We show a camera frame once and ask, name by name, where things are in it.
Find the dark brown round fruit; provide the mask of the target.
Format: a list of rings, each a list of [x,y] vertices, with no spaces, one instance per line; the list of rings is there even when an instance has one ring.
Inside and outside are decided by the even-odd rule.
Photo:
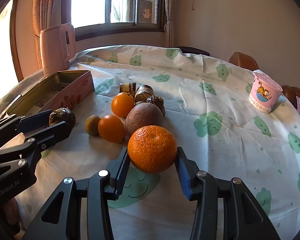
[[[66,122],[71,128],[74,128],[76,116],[68,108],[56,109],[49,116],[49,126],[53,126],[62,121]]]

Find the large orange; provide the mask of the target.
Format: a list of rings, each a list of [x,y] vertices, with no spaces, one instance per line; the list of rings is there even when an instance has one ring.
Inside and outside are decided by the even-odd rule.
[[[132,164],[147,174],[170,168],[178,152],[175,137],[167,129],[155,125],[137,129],[129,139],[127,150]]]

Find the small brown kiwi fruit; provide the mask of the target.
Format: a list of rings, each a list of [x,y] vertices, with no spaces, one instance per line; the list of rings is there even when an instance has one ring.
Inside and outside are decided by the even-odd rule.
[[[101,118],[98,115],[91,115],[85,121],[85,130],[91,136],[96,136],[98,132],[98,123]]]

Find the pink electric kettle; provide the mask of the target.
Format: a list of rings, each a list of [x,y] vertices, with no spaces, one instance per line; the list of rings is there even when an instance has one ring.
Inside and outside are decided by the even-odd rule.
[[[69,69],[70,60],[76,55],[73,25],[65,23],[46,28],[39,37],[44,76]]]

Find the white tablecloth green clouds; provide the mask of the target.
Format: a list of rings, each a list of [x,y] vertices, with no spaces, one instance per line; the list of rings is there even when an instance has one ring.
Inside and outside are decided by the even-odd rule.
[[[149,85],[163,98],[167,129],[200,170],[223,180],[240,178],[257,199],[279,235],[300,239],[300,115],[280,94],[272,111],[263,113],[249,101],[253,72],[204,55],[149,46],[88,49],[71,60],[70,70],[89,70],[94,91],[72,113],[69,137],[41,152],[37,181],[0,205],[0,239],[26,230],[66,177],[90,178],[128,148],[131,135],[112,143],[89,135],[91,115],[114,115],[113,98],[121,83]],[[19,133],[0,150],[23,144]],[[108,201],[113,239],[191,239],[197,203],[183,194],[173,165],[147,174],[131,162],[122,194]]]

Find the small orange tangerine far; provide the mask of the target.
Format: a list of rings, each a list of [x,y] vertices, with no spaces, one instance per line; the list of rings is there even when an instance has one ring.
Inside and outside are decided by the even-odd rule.
[[[111,110],[119,118],[125,118],[133,107],[134,98],[125,92],[117,94],[111,102]]]

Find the purple passion fruit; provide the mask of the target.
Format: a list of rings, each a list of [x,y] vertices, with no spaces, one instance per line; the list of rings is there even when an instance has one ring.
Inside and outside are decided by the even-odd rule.
[[[164,117],[161,110],[152,103],[140,103],[133,107],[125,120],[125,128],[128,135],[132,135],[143,126],[162,126]]]

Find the cut sugarcane piece left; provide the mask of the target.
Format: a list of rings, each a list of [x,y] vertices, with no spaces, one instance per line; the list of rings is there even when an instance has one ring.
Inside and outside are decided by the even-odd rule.
[[[119,86],[119,92],[127,93],[134,98],[136,94],[136,82],[121,83]]]

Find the pink curtain left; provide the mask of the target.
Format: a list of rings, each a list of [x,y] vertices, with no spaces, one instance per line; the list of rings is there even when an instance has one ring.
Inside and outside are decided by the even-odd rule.
[[[33,0],[32,23],[35,34],[36,56],[40,69],[40,32],[49,27],[71,22],[71,0]]]

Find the dark brown wrinkled fruit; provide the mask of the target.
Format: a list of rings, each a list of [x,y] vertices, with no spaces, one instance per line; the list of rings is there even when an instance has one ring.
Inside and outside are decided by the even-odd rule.
[[[153,95],[150,96],[149,98],[147,98],[146,100],[148,103],[152,103],[154,105],[156,105],[162,112],[162,116],[165,116],[166,111],[165,111],[165,107],[164,107],[164,100],[163,98]]]

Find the cut sugarcane piece right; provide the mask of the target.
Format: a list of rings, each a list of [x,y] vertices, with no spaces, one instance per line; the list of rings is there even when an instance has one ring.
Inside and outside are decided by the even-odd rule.
[[[141,85],[135,93],[134,100],[135,103],[139,101],[145,101],[151,96],[154,96],[154,90],[151,86],[149,85]]]

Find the brown leather chair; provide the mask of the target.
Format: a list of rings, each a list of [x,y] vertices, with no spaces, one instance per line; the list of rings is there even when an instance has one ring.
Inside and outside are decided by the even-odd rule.
[[[257,62],[253,57],[238,51],[233,53],[233,55],[229,59],[229,63],[244,69],[248,69],[250,71],[259,69]]]

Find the dark round stool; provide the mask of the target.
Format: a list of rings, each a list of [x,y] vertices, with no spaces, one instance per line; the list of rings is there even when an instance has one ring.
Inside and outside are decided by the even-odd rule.
[[[210,53],[208,53],[207,51],[201,50],[201,49],[197,49],[197,48],[193,48],[193,47],[185,47],[185,46],[178,46],[178,48],[184,54],[196,54],[196,55],[210,56]]]

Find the beige curtain right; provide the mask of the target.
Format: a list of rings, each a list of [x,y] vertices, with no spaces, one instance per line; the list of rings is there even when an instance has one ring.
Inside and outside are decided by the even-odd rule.
[[[163,45],[166,48],[174,46],[174,24],[173,16],[175,11],[176,0],[165,0],[166,23],[164,25],[164,41]]]

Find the window with dark frame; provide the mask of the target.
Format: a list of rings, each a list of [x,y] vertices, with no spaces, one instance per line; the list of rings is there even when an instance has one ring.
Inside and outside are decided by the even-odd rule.
[[[74,26],[77,41],[163,31],[165,18],[164,0],[61,0],[61,22]]]

